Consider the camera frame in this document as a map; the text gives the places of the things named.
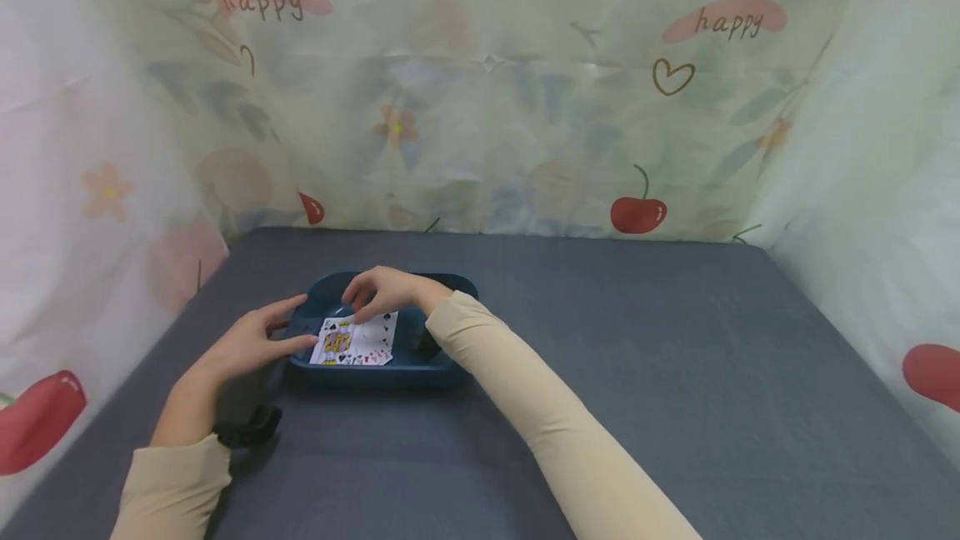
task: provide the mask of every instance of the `blue tray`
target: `blue tray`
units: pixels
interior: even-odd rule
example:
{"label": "blue tray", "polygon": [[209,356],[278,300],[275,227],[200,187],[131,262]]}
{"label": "blue tray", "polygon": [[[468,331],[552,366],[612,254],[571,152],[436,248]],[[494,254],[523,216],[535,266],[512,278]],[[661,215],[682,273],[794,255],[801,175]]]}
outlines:
{"label": "blue tray", "polygon": [[[306,302],[290,317],[285,338],[302,333],[320,333],[323,319],[346,318],[353,314],[340,302],[343,290],[358,274],[342,271],[314,283]],[[452,273],[419,273],[453,290],[479,298],[478,289],[465,277]],[[393,359],[385,365],[310,364],[313,349],[290,357],[291,373],[310,383],[327,388],[450,388],[469,377],[466,371],[437,347],[426,331],[426,318],[417,307],[407,307],[397,315],[393,334]]]}

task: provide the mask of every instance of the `white fabric backdrop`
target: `white fabric backdrop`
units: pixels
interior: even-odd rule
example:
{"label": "white fabric backdrop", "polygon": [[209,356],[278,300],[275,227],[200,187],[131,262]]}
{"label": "white fabric backdrop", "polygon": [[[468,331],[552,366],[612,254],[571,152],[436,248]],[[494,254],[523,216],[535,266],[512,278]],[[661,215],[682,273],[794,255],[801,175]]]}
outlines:
{"label": "white fabric backdrop", "polygon": [[954,0],[250,1],[0,0],[0,525],[258,225],[763,245],[960,463]]}

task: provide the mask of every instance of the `beige sleeve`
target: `beige sleeve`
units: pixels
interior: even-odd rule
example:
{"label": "beige sleeve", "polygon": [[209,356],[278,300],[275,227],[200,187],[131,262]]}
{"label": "beige sleeve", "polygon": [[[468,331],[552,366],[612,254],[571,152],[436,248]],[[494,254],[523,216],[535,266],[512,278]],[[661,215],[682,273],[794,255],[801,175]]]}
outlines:
{"label": "beige sleeve", "polygon": [[203,540],[230,483],[229,460],[213,434],[190,446],[134,451],[110,540]]}
{"label": "beige sleeve", "polygon": [[693,540],[700,535],[537,353],[467,294],[426,322],[534,453],[579,540]]}

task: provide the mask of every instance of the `black watch strap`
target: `black watch strap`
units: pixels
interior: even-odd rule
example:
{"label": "black watch strap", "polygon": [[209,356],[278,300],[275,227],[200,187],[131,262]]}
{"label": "black watch strap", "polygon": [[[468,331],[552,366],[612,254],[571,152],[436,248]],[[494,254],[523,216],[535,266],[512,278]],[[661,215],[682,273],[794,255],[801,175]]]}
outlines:
{"label": "black watch strap", "polygon": [[283,412],[277,407],[260,405],[254,410],[248,422],[219,422],[213,426],[217,440],[228,449],[246,449],[259,446],[273,438],[283,418]]}

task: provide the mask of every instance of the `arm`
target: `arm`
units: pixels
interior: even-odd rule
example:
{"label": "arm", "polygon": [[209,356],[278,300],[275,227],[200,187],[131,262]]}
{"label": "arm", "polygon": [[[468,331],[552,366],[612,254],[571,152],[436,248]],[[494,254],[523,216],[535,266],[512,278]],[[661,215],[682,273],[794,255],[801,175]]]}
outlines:
{"label": "arm", "polygon": [[247,313],[174,384],[150,446],[133,453],[112,540],[202,540],[230,483],[229,449],[212,434],[217,390],[229,378],[316,343],[311,336],[268,338],[304,299]]}
{"label": "arm", "polygon": [[408,304],[423,310],[437,344],[473,374],[530,447],[577,538],[700,540],[567,384],[480,302],[385,267],[354,278],[343,301],[360,321]]}

